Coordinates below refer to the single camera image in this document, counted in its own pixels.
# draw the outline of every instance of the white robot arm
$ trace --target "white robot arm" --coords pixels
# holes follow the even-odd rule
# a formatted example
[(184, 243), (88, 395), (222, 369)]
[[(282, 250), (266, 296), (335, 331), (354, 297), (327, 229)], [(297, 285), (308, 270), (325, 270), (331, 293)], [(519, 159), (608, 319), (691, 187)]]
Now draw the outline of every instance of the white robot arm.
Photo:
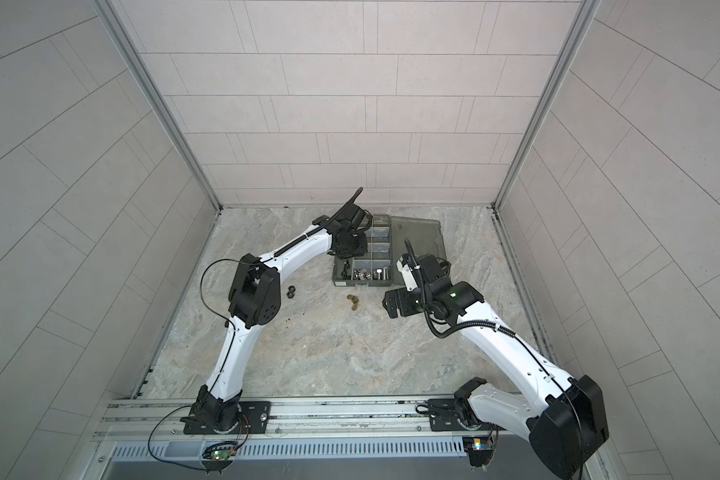
[[(329, 253), (349, 258), (367, 251), (365, 230), (372, 217), (354, 205), (361, 191), (333, 216), (317, 218), (313, 226), (278, 250), (240, 259), (230, 289), (230, 319), (225, 323), (219, 359), (183, 422), (202, 424), (215, 432), (228, 432), (239, 425), (242, 376), (259, 333), (279, 311), (280, 285), (314, 256)], [(459, 422), (466, 428), (482, 423), (501, 426), (528, 440), (552, 472), (561, 478), (570, 476), (608, 438), (600, 388), (589, 377), (576, 380), (544, 358), (516, 335), (471, 285), (451, 284), (434, 256), (416, 256), (407, 239), (406, 246), (408, 254), (398, 262), (406, 287), (384, 296), (383, 306), (390, 317), (397, 317), (398, 311), (403, 316), (423, 313), (429, 329), (440, 338), (461, 331), (521, 393), (503, 392), (483, 379), (471, 379), (454, 394), (454, 414)], [(435, 323), (448, 328), (437, 330)]]

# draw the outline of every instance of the black cable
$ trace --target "black cable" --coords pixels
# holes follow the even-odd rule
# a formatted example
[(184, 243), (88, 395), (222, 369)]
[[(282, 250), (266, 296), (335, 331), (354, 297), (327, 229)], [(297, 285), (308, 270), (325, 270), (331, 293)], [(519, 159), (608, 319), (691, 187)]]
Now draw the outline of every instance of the black cable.
[(150, 447), (150, 443), (152, 442), (152, 435), (154, 435), (155, 430), (157, 430), (157, 427), (159, 427), (160, 424), (163, 423), (166, 418), (172, 416), (174, 413), (178, 412), (178, 411), (181, 410), (182, 408), (190, 408), (190, 407), (192, 407), (192, 405), (184, 405), (184, 406), (181, 406), (181, 407), (176, 408), (175, 410), (173, 410), (173, 411), (172, 411), (171, 413), (169, 413), (168, 415), (164, 416), (164, 417), (157, 423), (157, 425), (155, 425), (155, 427), (152, 428), (152, 432), (150, 433), (150, 436), (146, 439), (146, 450), (150, 453), (150, 455), (152, 456), (152, 458), (154, 458), (154, 459), (157, 460), (158, 462), (170, 463), (170, 464), (173, 464), (173, 465), (178, 465), (178, 466), (180, 466), (180, 467), (188, 468), (188, 469), (190, 469), (190, 470), (197, 470), (198, 472), (208, 472), (208, 470), (206, 470), (205, 468), (191, 467), (191, 466), (188, 466), (188, 465), (184, 465), (184, 464), (182, 464), (182, 463), (172, 462), (171, 460), (163, 460), (162, 458), (158, 458), (157, 456), (155, 456), (154, 453), (152, 453), (152, 447)]

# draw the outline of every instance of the metal frame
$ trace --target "metal frame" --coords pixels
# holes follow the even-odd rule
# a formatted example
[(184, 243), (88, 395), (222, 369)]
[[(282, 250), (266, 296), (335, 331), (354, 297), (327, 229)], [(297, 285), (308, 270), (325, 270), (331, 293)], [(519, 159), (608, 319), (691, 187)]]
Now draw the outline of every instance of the metal frame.
[(216, 192), (213, 191), (208, 179), (202, 172), (200, 164), (192, 153), (192, 149), (190, 149), (186, 139), (184, 139), (178, 123), (173, 118), (172, 113), (163, 100), (163, 95), (157, 90), (154, 80), (146, 70), (146, 66), (141, 61), (141, 56), (139, 56), (134, 44), (128, 37), (128, 33), (123, 28), (123, 24), (115, 13), (114, 8), (112, 8), (109, 0), (90, 0), (90, 2), (99, 15), (101, 22), (104, 24), (107, 33), (109, 33), (112, 41), (115, 43), (117, 50), (123, 57), (128, 69), (134, 75), (141, 91), (144, 92), (146, 100), (150, 102), (152, 110), (168, 134), (168, 138), (173, 142), (174, 147), (176, 147), (176, 151), (189, 165), (192, 176), (200, 183), (213, 208), (216, 209), (217, 213), (220, 212), (222, 204), (219, 201), (219, 197), (216, 196)]

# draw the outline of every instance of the mounting plate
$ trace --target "mounting plate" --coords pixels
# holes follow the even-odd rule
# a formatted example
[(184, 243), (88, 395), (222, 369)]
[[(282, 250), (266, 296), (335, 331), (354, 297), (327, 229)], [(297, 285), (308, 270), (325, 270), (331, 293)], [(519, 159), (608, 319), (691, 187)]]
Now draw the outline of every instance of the mounting plate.
[[(441, 408), (444, 410), (452, 410), (454, 408), (454, 400), (452, 398), (430, 398), (427, 403), (435, 408)], [(432, 432), (489, 432), (496, 428), (502, 429), (501, 427), (493, 423), (481, 423), (480, 427), (475, 429), (464, 428), (461, 426), (458, 417), (456, 417), (456, 411), (448, 415), (439, 412), (436, 416), (429, 416), (429, 426), (432, 428)]]

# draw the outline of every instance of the gray tile wall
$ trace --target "gray tile wall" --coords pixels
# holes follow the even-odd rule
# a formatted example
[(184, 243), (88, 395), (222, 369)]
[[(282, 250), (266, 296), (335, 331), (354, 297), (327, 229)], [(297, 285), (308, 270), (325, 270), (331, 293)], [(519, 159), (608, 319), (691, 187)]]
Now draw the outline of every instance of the gray tile wall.
[(88, 2), (0, 1), (0, 479), (74, 470), (213, 217)]
[(113, 4), (227, 205), (492, 202), (579, 7)]
[(720, 478), (720, 0), (603, 0), (500, 216), (621, 471)]

